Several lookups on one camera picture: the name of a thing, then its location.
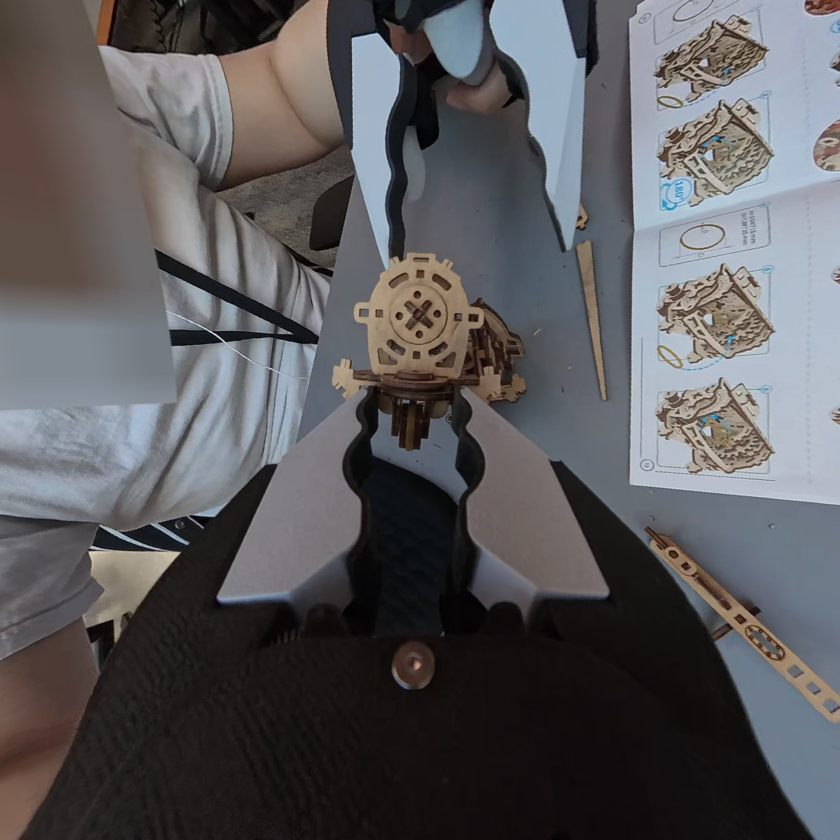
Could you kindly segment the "person's left hand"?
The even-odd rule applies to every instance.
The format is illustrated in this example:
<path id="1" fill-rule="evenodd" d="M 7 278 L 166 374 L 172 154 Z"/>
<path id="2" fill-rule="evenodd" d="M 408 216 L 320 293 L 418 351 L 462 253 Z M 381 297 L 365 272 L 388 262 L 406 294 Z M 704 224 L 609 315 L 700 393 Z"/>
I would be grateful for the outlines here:
<path id="1" fill-rule="evenodd" d="M 482 116 L 501 110 L 510 99 L 511 91 L 507 79 L 497 62 L 493 63 L 480 84 L 470 86 L 460 80 L 446 95 L 446 102 L 450 107 Z"/>

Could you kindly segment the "grey desk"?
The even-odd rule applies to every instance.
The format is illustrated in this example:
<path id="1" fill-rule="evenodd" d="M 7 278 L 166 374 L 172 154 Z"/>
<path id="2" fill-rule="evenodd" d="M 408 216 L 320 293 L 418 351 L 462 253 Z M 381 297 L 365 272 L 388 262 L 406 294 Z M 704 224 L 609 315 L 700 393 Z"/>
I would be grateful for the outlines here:
<path id="1" fill-rule="evenodd" d="M 563 461 L 637 536 L 673 537 L 734 595 L 760 606 L 774 636 L 838 690 L 838 508 L 795 501 L 648 489 L 629 483 L 632 181 L 628 21 L 637 2 L 599 2 L 600 61 L 586 84 L 583 205 L 594 245 L 607 402 L 600 399 L 581 279 L 561 253 L 518 102 L 491 118 L 442 106 L 426 152 L 422 200 L 406 208 L 406 250 L 452 259 L 469 296 L 490 302 L 525 339 L 527 397 L 506 416 Z M 343 399 L 333 365 L 366 357 L 351 308 L 382 270 L 358 186 L 353 189 L 299 437 Z M 805 800 L 838 787 L 838 725 L 827 721 L 748 643 L 718 646 L 773 770 Z"/>

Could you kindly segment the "person's right forearm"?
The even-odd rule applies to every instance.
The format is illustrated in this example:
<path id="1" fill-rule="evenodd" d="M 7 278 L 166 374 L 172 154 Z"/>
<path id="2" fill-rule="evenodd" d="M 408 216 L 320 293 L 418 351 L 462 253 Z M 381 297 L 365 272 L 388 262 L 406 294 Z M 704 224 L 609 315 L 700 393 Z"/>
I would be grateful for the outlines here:
<path id="1" fill-rule="evenodd" d="M 82 618 L 1 663 L 1 838 L 45 799 L 99 676 Z"/>

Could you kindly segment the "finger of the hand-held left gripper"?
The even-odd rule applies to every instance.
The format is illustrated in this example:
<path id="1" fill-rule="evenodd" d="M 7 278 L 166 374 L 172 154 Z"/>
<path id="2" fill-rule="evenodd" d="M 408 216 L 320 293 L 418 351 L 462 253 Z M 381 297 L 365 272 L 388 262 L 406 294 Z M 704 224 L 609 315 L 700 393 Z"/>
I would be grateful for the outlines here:
<path id="1" fill-rule="evenodd" d="M 492 34 L 510 90 L 527 105 L 542 194 L 562 251 L 572 246 L 581 197 L 586 1 L 496 1 Z"/>
<path id="2" fill-rule="evenodd" d="M 405 203 L 425 186 L 425 162 L 410 124 L 417 71 L 376 34 L 352 39 L 351 154 L 374 239 L 383 259 L 405 254 Z"/>

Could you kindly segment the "wooden cross plate assembly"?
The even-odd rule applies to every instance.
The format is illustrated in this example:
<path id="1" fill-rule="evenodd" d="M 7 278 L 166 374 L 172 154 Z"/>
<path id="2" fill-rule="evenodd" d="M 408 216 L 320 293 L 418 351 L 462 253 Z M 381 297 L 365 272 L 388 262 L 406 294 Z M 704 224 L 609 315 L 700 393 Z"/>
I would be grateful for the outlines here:
<path id="1" fill-rule="evenodd" d="M 455 389 L 479 383 L 461 372 L 469 332 L 483 325 L 485 314 L 469 303 L 450 260 L 410 253 L 391 259 L 353 316 L 367 329 L 371 368 L 356 371 L 341 360 L 332 386 L 346 399 L 373 387 L 400 448 L 418 449 L 431 422 L 447 414 Z"/>

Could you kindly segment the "tapered wooden stick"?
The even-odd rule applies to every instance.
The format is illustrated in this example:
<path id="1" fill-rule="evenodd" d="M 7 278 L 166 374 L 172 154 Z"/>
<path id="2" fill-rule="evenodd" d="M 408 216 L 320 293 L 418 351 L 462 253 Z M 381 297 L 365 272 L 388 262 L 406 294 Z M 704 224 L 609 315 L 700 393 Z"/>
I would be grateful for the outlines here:
<path id="1" fill-rule="evenodd" d="M 592 242 L 585 240 L 575 247 L 578 266 L 581 273 L 581 285 L 584 295 L 584 305 L 587 322 L 591 335 L 591 346 L 594 356 L 595 372 L 598 389 L 602 401 L 607 401 L 606 374 L 602 349 L 602 333 L 600 315 L 595 284 L 595 268 Z"/>

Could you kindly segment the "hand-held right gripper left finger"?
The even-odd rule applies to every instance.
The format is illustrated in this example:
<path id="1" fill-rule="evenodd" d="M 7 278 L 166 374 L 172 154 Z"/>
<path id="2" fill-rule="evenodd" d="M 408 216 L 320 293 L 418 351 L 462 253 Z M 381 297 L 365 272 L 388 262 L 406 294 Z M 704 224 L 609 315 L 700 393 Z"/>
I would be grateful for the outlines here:
<path id="1" fill-rule="evenodd" d="M 372 634 L 382 589 L 373 549 L 375 392 L 357 392 L 279 462 L 222 583 L 221 604 L 283 602 L 305 618 L 336 606 Z"/>

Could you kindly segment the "person's left forearm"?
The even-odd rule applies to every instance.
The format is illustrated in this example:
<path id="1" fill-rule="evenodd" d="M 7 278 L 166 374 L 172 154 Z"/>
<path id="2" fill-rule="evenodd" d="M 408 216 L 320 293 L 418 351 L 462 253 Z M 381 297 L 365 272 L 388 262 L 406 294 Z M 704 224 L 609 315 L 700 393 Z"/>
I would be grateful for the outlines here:
<path id="1" fill-rule="evenodd" d="M 220 58 L 233 113 L 221 190 L 308 165 L 343 144 L 327 12 L 328 2 L 307 2 L 276 40 Z"/>

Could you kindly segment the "white instruction booklet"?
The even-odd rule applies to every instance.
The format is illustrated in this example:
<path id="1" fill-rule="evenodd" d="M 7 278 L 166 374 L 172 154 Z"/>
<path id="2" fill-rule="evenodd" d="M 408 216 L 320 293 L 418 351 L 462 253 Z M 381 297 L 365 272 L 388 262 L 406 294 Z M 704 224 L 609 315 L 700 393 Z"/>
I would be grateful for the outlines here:
<path id="1" fill-rule="evenodd" d="M 838 2 L 629 23 L 629 479 L 838 504 Z"/>

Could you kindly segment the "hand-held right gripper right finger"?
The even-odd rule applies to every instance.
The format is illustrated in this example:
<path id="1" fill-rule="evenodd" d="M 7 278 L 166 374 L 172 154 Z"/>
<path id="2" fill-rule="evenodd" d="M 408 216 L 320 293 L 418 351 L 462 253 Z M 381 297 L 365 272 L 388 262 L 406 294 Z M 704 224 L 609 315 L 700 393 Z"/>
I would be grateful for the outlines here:
<path id="1" fill-rule="evenodd" d="M 499 603 L 532 624 L 546 602 L 609 603 L 610 589 L 550 459 L 469 390 L 457 390 L 455 467 L 465 482 L 448 573 L 448 634 Z"/>

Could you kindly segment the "person's white shirt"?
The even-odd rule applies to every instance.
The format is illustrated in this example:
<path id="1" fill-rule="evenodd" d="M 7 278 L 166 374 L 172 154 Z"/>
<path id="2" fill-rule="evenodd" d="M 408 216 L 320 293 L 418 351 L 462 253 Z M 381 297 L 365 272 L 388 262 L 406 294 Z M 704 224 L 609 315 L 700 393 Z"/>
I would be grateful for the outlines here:
<path id="1" fill-rule="evenodd" d="M 329 282 L 219 198 L 234 139 L 214 56 L 100 55 L 154 246 L 319 332 Z M 81 618 L 98 526 L 129 531 L 225 504 L 298 432 L 312 346 L 173 349 L 173 404 L 2 411 L 1 656 Z"/>

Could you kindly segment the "wooden slotted strip with crosspiece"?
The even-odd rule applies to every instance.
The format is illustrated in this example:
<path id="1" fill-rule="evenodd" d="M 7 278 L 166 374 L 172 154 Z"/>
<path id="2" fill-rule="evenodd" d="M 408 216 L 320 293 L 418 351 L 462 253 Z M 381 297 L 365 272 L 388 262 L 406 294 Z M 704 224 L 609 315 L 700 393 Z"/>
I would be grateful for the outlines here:
<path id="1" fill-rule="evenodd" d="M 771 633 L 759 612 L 742 604 L 671 538 L 651 528 L 645 531 L 650 548 L 722 618 L 729 631 L 747 641 L 825 719 L 839 722 L 838 693 Z"/>

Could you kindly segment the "wooden gear assembly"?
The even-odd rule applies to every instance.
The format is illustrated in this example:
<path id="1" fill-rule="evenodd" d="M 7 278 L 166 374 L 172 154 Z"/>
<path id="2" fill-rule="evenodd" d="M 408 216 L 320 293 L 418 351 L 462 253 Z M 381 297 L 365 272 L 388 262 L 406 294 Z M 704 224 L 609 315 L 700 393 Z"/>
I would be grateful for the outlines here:
<path id="1" fill-rule="evenodd" d="M 482 298 L 473 306 L 484 312 L 485 321 L 469 332 L 461 375 L 479 379 L 471 390 L 485 403 L 515 403 L 527 391 L 525 380 L 514 368 L 515 360 L 526 355 L 522 340 Z"/>

